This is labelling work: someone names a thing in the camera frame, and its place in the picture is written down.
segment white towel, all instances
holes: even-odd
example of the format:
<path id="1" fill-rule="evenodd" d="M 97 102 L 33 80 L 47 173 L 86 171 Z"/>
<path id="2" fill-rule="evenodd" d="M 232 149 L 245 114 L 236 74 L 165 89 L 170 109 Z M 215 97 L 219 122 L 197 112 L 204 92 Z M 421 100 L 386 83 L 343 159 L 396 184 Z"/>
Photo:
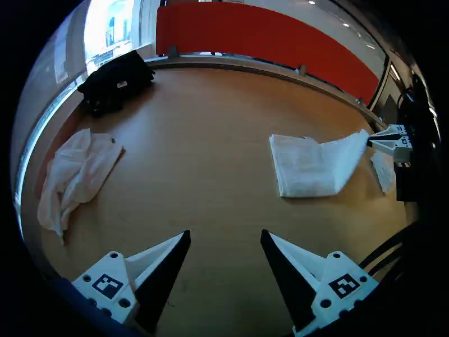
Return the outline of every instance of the white towel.
<path id="1" fill-rule="evenodd" d="M 388 194 L 396 188 L 396 174 L 393 158 L 385 153 L 376 151 L 371 157 L 377 179 L 382 192 Z"/>
<path id="2" fill-rule="evenodd" d="M 351 177 L 366 149 L 368 133 L 317 143 L 309 137 L 270 137 L 281 197 L 325 197 L 337 194 Z"/>
<path id="3" fill-rule="evenodd" d="M 91 134 L 89 129 L 66 141 L 47 166 L 38 207 L 42 227 L 54 230 L 62 240 L 70 213 L 97 194 L 122 149 L 110 135 Z"/>

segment wooden tabletop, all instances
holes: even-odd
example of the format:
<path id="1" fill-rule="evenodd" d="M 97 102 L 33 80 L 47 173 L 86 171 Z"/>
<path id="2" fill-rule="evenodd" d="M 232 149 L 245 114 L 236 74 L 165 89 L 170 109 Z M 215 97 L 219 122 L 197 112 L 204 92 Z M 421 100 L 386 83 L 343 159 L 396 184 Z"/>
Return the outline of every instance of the wooden tabletop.
<path id="1" fill-rule="evenodd" d="M 353 108 L 301 85 L 230 70 L 159 70 L 154 87 L 123 111 L 86 117 L 85 127 L 112 134 L 125 152 L 99 194 L 71 215 L 65 247 L 41 230 L 45 254 L 73 280 L 111 250 L 127 257 L 191 230 L 159 336 L 291 331 L 262 229 L 360 262 L 406 225 L 404 205 L 382 193 L 371 149 L 338 195 L 279 197 L 270 135 L 326 142 L 372 132 Z"/>

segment black backpack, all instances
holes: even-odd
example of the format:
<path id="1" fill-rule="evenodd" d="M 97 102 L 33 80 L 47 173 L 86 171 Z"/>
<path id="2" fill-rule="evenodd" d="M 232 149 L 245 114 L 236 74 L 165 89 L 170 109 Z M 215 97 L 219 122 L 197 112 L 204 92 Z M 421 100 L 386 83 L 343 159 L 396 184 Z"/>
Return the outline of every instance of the black backpack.
<path id="1" fill-rule="evenodd" d="M 124 100 L 149 87 L 154 74 L 137 51 L 131 51 L 94 71 L 78 91 L 84 94 L 89 113 L 101 117 L 120 110 Z"/>

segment wall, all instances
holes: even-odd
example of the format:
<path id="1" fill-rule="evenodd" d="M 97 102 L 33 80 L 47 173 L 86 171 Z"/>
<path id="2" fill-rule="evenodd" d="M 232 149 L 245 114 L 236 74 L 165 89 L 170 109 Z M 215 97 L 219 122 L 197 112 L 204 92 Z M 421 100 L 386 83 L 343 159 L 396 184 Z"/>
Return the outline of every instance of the wall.
<path id="1" fill-rule="evenodd" d="M 301 43 L 292 42 L 295 35 L 301 36 Z M 365 102 L 379 83 L 370 68 L 339 42 L 299 20 L 260 7 L 217 2 L 160 7 L 156 52 L 168 54 L 173 45 L 180 53 L 232 53 L 293 68 L 305 64 L 308 74 Z"/>
<path id="2" fill-rule="evenodd" d="M 367 47 L 366 42 L 356 35 L 356 31 L 363 30 L 355 20 L 328 0 L 324 1 L 329 3 L 326 4 L 327 10 L 324 10 L 320 7 L 323 5 L 322 2 L 317 1 L 313 5 L 306 0 L 245 0 L 245 4 L 291 16 L 322 31 L 349 49 L 380 79 L 385 60 L 383 52 L 379 52 L 380 48 L 371 49 Z M 331 15 L 330 10 L 337 12 L 338 16 Z M 350 24 L 350 27 L 343 26 L 343 22 Z M 301 36 L 293 35 L 291 38 L 292 43 L 301 43 Z"/>
<path id="3" fill-rule="evenodd" d="M 15 189 L 20 156 L 34 125 L 48 105 L 76 77 L 86 71 L 84 58 L 84 22 L 90 0 L 76 7 L 59 29 L 67 30 L 61 38 L 56 31 L 34 63 L 22 90 L 12 129 L 10 152 L 11 188 Z"/>

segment red wall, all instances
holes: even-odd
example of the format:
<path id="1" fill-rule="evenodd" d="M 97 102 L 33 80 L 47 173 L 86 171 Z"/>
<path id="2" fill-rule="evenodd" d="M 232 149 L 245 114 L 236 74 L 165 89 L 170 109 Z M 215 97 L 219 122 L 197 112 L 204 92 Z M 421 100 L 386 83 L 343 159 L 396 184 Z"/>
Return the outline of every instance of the red wall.
<path id="1" fill-rule="evenodd" d="M 245 4 L 180 3 L 160 7 L 156 53 L 241 54 L 297 68 L 319 77 L 368 103 L 379 80 L 340 43 L 292 17 Z"/>

